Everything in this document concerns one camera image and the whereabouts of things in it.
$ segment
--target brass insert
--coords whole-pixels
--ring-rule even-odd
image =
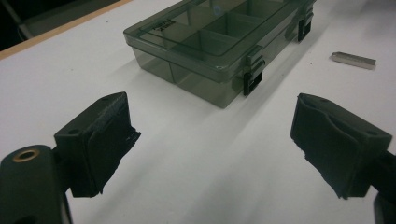
[[[12,160],[15,162],[25,162],[34,159],[40,154],[40,151],[35,148],[26,149],[20,153],[18,153]]]

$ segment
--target floor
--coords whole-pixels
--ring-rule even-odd
[[[1,0],[0,50],[93,13],[120,0]]]

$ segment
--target white table surface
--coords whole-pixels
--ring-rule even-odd
[[[226,109],[140,69],[125,43],[125,28],[176,2],[134,0],[0,61],[0,158],[55,147],[53,135],[78,113],[126,91],[142,136],[103,195],[67,192],[75,223],[374,223],[376,190],[338,199],[290,127],[305,92],[396,135],[396,1],[318,0],[306,39]],[[335,51],[377,59],[376,68],[335,63]]]

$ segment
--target plastic storage box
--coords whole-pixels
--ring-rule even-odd
[[[311,28],[315,0],[184,0],[124,31],[139,65],[219,107]]]

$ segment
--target black mount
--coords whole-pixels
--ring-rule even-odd
[[[338,197],[364,197],[372,185],[378,190],[376,223],[396,223],[390,134],[327,99],[300,93],[291,138]]]
[[[125,92],[103,97],[55,134],[57,147],[30,146],[0,166],[0,223],[72,223],[65,192],[93,197],[140,133]]]

